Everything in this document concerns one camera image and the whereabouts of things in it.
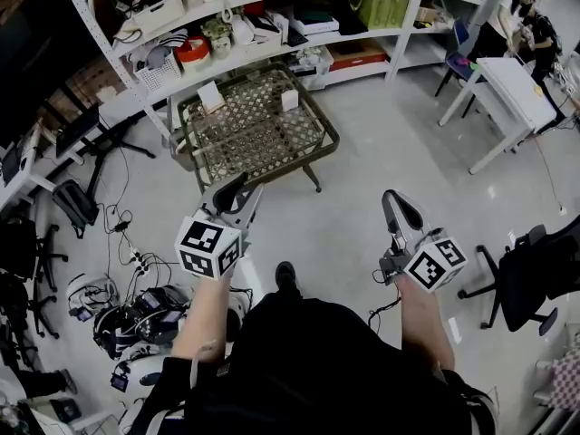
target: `metal shelving unit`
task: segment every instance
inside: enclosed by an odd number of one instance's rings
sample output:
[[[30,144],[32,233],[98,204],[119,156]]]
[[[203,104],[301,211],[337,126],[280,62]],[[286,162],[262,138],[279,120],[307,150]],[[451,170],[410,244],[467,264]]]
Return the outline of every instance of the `metal shelving unit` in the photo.
[[[122,62],[124,55],[154,39],[155,37],[166,33],[167,31],[171,31],[181,27],[184,24],[188,24],[201,18],[219,13],[222,11],[222,9],[224,9],[225,5],[227,7],[233,8],[264,0],[217,0],[215,2],[197,5],[192,8],[186,8],[186,13],[183,16],[168,24],[165,24],[150,34],[144,34],[138,41],[133,43],[117,42],[115,45],[111,45],[109,43],[104,33],[102,32],[102,29],[97,24],[97,21],[95,20],[95,17],[90,9],[90,1],[91,0],[72,0],[76,10],[81,16],[81,19],[84,21],[95,42],[99,45],[104,56],[111,64],[111,67],[119,75],[127,89],[136,98],[139,106],[150,117],[150,119],[153,121],[153,124],[164,137],[169,136],[169,130],[165,125],[164,120],[153,109],[153,105],[155,103],[168,98],[170,95],[187,89],[191,85],[204,82],[212,77],[218,76],[232,69],[239,68],[261,58],[269,58],[279,54],[290,53],[307,46],[317,46],[334,42],[371,37],[376,38],[380,43],[382,43],[384,46],[388,46],[390,49],[389,55],[391,60],[388,63],[377,63],[380,64],[380,66],[356,69],[345,72],[341,75],[335,74],[332,76],[332,82],[329,83],[342,82],[376,73],[385,73],[386,92],[387,88],[392,85],[392,82],[394,81],[394,78],[400,69],[424,64],[442,63],[444,61],[445,51],[430,38],[429,34],[440,34],[448,31],[448,29],[440,27],[431,27],[428,29],[416,29],[413,27],[415,15],[419,9],[421,0],[410,0],[407,7],[407,14],[405,15],[401,28],[368,31],[362,34],[348,36],[342,36],[338,34],[338,32],[317,34],[309,36],[308,43],[305,43],[304,45],[300,45],[298,47],[282,45],[280,50],[276,53],[269,53],[267,56],[262,57],[251,57],[244,55],[241,50],[237,50],[236,47],[233,47],[232,52],[225,60],[214,60],[213,63],[204,71],[195,74],[186,73],[180,79],[168,82],[167,85],[163,85],[163,87],[158,91],[149,93],[144,87],[138,85],[132,74],[129,73],[125,67],[125,64]],[[473,21],[477,20],[481,4],[486,0],[458,1],[465,2],[474,6],[470,18],[470,20]]]

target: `power strip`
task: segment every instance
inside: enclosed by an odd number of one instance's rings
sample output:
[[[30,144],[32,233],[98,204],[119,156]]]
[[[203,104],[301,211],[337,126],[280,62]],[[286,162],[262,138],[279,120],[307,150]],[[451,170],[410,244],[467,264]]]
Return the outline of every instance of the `power strip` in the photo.
[[[138,272],[138,276],[146,277],[150,272],[150,269],[143,260],[143,255],[134,246],[130,247],[130,260],[135,265],[135,270]]]

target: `shoe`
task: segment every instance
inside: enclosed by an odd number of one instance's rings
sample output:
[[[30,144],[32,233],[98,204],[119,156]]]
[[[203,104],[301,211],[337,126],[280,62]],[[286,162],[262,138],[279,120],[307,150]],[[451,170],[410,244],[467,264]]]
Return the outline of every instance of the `shoe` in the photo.
[[[66,381],[66,389],[65,390],[68,390],[73,395],[77,394],[78,391],[76,389],[76,385],[74,384],[73,377],[71,377],[71,373],[68,372],[66,369],[62,369],[59,372],[61,373],[62,377],[64,377],[64,380]]]
[[[275,269],[275,284],[278,286],[278,291],[286,293],[298,293],[298,283],[296,282],[296,271],[290,261],[282,261]]]

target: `white table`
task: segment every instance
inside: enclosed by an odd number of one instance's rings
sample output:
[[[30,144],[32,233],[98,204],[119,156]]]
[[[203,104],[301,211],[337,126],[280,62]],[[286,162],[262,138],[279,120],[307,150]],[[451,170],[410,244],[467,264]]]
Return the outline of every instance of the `white table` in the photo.
[[[24,146],[22,148],[22,157],[20,158],[20,169],[8,185],[4,183],[4,179],[0,176],[0,210],[2,210],[13,198],[21,198],[29,203],[33,203],[26,195],[20,193],[21,188],[27,181],[32,181],[34,184],[47,189],[52,192],[56,187],[50,180],[44,178],[39,174],[33,172],[34,161],[36,160],[36,149],[40,141],[40,136],[44,135],[53,145],[56,143],[54,135],[39,125],[38,123],[28,132],[24,138]],[[73,151],[66,153],[68,158],[71,158],[79,164],[83,164],[83,159]]]
[[[487,82],[476,83],[481,75]],[[478,58],[478,69],[440,119],[441,127],[470,92],[504,135],[504,139],[469,170],[471,174],[481,170],[502,150],[512,148],[530,132],[538,131],[556,118],[544,93],[515,58]]]

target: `hand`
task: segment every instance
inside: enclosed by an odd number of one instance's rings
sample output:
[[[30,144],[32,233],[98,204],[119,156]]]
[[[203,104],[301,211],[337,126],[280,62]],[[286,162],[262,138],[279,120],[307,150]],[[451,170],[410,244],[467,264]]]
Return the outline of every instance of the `hand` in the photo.
[[[419,347],[429,356],[431,367],[439,365],[452,371],[455,356],[441,322],[437,297],[407,275],[398,275],[396,283],[401,292],[403,349],[405,342]]]

